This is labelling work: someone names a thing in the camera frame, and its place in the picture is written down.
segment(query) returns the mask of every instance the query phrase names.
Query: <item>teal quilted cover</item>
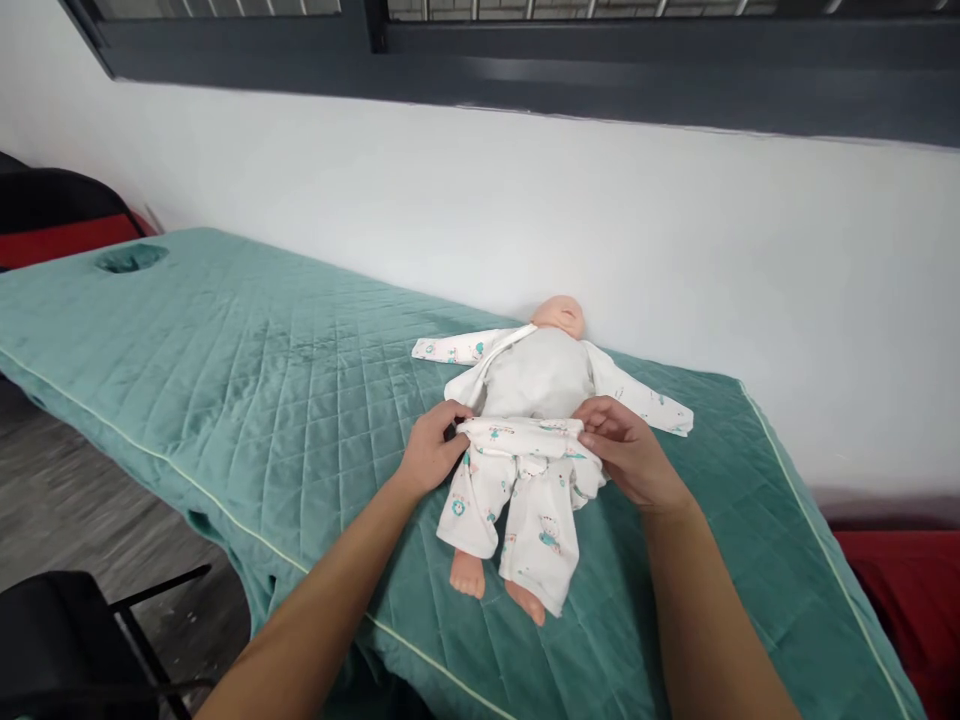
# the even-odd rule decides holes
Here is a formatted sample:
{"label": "teal quilted cover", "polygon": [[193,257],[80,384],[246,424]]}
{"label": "teal quilted cover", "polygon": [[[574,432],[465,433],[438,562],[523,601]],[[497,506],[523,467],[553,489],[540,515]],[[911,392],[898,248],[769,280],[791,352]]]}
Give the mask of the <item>teal quilted cover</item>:
{"label": "teal quilted cover", "polygon": [[[214,230],[149,243],[169,252],[127,245],[129,263],[91,252],[0,275],[0,371],[229,553],[256,631],[462,370],[412,360],[414,341],[511,323]],[[689,438],[660,439],[803,716],[922,717],[740,383],[613,356],[696,412]],[[448,586],[452,548],[434,535],[445,494],[410,522],[357,654],[442,718],[667,717],[644,537],[620,492],[578,513],[580,566],[543,629],[503,591],[496,558],[482,601]]]}

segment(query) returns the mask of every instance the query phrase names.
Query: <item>white wall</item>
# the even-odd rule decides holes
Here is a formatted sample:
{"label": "white wall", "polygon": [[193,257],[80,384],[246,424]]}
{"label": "white wall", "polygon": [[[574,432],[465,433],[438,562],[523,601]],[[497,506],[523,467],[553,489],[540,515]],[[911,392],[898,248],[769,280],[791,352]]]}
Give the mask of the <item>white wall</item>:
{"label": "white wall", "polygon": [[594,340],[742,378],[822,501],[960,499],[957,153],[115,83],[35,0],[0,67],[0,149],[167,230],[518,318],[576,295]]}

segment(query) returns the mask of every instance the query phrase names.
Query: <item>baby doll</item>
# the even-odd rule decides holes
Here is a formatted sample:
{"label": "baby doll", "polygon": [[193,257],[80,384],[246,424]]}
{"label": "baby doll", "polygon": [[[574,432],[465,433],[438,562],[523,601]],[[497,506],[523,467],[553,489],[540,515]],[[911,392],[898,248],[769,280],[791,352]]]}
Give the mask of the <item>baby doll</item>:
{"label": "baby doll", "polygon": [[583,341],[584,324],[580,304],[559,295],[524,327],[424,338],[413,350],[473,365],[444,391],[477,415],[458,428],[471,445],[437,530],[455,548],[450,583],[483,597],[482,560],[496,550],[493,523],[510,501],[500,575],[538,625],[545,609],[559,617],[579,559],[572,513],[604,484],[600,460],[577,440],[583,426],[570,415],[589,397],[611,395],[653,427],[682,436],[693,427],[690,410]]}

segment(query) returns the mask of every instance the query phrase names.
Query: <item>hand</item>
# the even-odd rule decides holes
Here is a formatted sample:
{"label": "hand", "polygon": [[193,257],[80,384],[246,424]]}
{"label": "hand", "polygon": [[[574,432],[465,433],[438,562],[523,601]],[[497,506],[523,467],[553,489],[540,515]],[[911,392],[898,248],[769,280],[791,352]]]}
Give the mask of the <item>hand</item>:
{"label": "hand", "polygon": [[612,397],[585,400],[573,413],[580,442],[595,452],[623,494],[642,512],[670,512],[694,502],[650,426]]}
{"label": "hand", "polygon": [[472,418],[473,411],[466,405],[447,400],[421,415],[410,431],[410,442],[395,477],[420,496],[443,482],[457,458],[470,445],[470,440],[463,434],[450,442],[443,441],[443,431],[458,417]]}

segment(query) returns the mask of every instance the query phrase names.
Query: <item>doll foot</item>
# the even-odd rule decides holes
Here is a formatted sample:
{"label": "doll foot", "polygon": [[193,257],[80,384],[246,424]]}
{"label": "doll foot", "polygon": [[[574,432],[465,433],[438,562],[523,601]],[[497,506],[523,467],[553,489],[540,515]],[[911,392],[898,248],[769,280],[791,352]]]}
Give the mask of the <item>doll foot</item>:
{"label": "doll foot", "polygon": [[450,584],[464,595],[472,595],[479,600],[486,589],[483,579],[483,560],[462,550],[453,553],[453,565],[450,567]]}
{"label": "doll foot", "polygon": [[507,593],[513,598],[513,601],[533,618],[538,627],[543,627],[543,623],[547,619],[547,613],[544,610],[543,603],[537,600],[537,596],[526,588],[520,587],[513,580],[507,580],[504,585],[506,585]]}

